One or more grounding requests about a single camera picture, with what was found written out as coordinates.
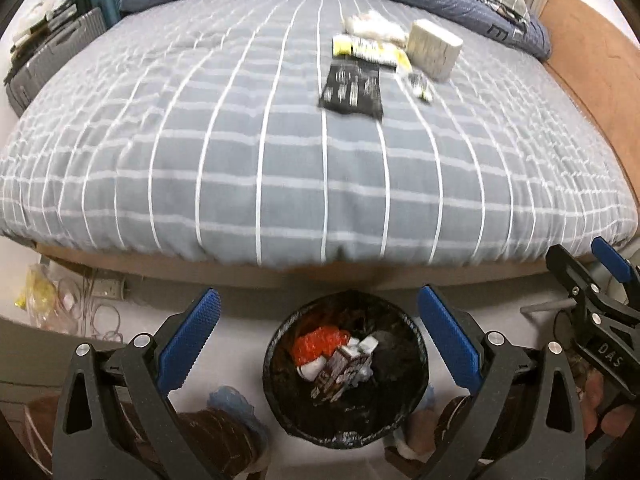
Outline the white tissue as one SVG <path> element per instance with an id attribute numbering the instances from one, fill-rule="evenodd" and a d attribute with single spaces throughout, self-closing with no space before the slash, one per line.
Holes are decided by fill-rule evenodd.
<path id="1" fill-rule="evenodd" d="M 356 338 L 350 338 L 347 344 L 343 344 L 339 346 L 338 350 L 345 350 L 349 354 L 364 354 L 365 356 L 372 356 L 374 350 L 378 348 L 380 341 L 375 338 L 375 336 L 367 336 L 363 340 L 359 340 Z M 306 363 L 302 366 L 297 367 L 297 371 L 300 377 L 311 382 L 315 380 L 320 372 L 323 370 L 323 367 L 328 362 L 328 359 L 325 356 L 318 356 L 317 359 Z M 372 376 L 372 370 L 370 364 L 364 364 L 363 367 L 360 368 L 360 371 L 355 376 L 355 382 L 365 382 Z"/>

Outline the dark anime carton box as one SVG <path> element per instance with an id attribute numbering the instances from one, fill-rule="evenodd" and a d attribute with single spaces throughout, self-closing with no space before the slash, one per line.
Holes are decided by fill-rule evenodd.
<path id="1" fill-rule="evenodd" d="M 372 356 L 334 351 L 329 361 L 314 380 L 311 400 L 316 403 L 336 402 L 352 385 L 356 374 L 364 364 L 371 364 Z"/>

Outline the grey suitcase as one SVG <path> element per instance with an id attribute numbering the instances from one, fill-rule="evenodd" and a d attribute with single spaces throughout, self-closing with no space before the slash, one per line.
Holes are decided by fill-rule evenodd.
<path id="1" fill-rule="evenodd" d="M 43 86 L 75 55 L 106 31 L 99 8 L 64 25 L 4 82 L 10 107 L 21 117 Z"/>

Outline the red plastic bag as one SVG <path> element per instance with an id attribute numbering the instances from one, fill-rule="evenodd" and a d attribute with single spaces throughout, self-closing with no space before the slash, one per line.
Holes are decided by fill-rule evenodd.
<path id="1" fill-rule="evenodd" d="M 333 325 L 320 326 L 311 333 L 295 339 L 292 358 L 296 366 L 306 365 L 324 356 L 329 358 L 341 346 L 350 341 L 350 333 Z"/>

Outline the cream paper box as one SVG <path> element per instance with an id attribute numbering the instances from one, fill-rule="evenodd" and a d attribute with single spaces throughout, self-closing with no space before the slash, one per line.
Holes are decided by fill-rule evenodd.
<path id="1" fill-rule="evenodd" d="M 425 75 L 445 81 L 462 47 L 462 38 L 427 18 L 420 18 L 411 24 L 406 52 L 412 65 Z"/>

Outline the yellow black wrapper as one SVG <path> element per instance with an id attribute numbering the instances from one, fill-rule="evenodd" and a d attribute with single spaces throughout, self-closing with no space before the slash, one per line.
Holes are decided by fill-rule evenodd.
<path id="1" fill-rule="evenodd" d="M 332 38 L 332 54 L 348 55 L 374 65 L 393 68 L 413 96 L 423 102 L 433 102 L 432 86 L 428 79 L 413 69 L 407 53 L 396 44 L 338 34 Z"/>

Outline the wooden headboard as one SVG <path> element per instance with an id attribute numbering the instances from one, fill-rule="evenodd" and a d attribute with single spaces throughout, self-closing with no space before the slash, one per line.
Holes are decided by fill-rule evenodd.
<path id="1" fill-rule="evenodd" d="M 639 48 L 582 0 L 548 0 L 548 72 L 600 129 L 639 188 Z"/>

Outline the yellow plastic bag on floor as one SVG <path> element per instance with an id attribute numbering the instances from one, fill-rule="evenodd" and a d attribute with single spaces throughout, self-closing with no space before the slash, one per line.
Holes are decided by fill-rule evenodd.
<path id="1" fill-rule="evenodd" d="M 41 263 L 28 267 L 25 285 L 18 294 L 15 307 L 25 311 L 33 326 L 41 327 L 55 311 L 58 292 L 48 277 L 48 268 Z"/>

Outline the wooden bed frame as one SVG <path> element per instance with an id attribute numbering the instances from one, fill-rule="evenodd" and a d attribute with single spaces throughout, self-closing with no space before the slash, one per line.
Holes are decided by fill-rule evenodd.
<path id="1" fill-rule="evenodd" d="M 547 272 L 546 264 L 542 260 L 524 263 L 483 263 L 479 266 L 457 268 L 339 261 L 325 266 L 269 269 L 249 264 L 190 261 L 135 252 L 82 252 L 43 244 L 35 244 L 35 251 L 70 270 L 77 270 L 83 266 L 156 280 L 259 289 L 304 284 L 393 290 L 416 288 L 427 283 L 437 286 L 492 283 L 512 278 L 528 278 Z"/>

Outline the black lined trash bin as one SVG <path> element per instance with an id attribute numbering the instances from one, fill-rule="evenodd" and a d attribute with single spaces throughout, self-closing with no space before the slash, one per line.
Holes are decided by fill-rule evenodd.
<path id="1" fill-rule="evenodd" d="M 428 386 L 423 337 L 391 302 L 348 290 L 291 314 L 268 344 L 262 385 L 287 434 L 362 448 L 397 429 Z"/>

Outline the black printed snack box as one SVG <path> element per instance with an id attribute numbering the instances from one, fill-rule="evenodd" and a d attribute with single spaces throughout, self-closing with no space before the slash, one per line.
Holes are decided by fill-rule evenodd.
<path id="1" fill-rule="evenodd" d="M 318 105 L 342 115 L 360 114 L 381 120 L 384 115 L 380 66 L 356 58 L 334 61 Z"/>

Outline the grey checked bed sheet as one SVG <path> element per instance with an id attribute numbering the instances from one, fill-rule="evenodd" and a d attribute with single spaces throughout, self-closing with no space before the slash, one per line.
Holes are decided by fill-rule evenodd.
<path id="1" fill-rule="evenodd" d="M 83 252 L 270 268 L 465 264 L 623 244 L 639 214 L 598 129 L 532 56 L 457 28 L 424 103 L 318 104 L 343 18 L 388 0 L 181 0 L 127 16 L 38 93 L 1 154 L 1 231 Z"/>

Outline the cotton pad plastic bag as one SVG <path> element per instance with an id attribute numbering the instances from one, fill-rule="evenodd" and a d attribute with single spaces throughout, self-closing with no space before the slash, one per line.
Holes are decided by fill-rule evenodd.
<path id="1" fill-rule="evenodd" d="M 405 29 L 375 10 L 346 16 L 343 27 L 346 34 L 367 40 L 389 42 L 400 48 L 404 48 L 408 40 L 408 32 Z"/>

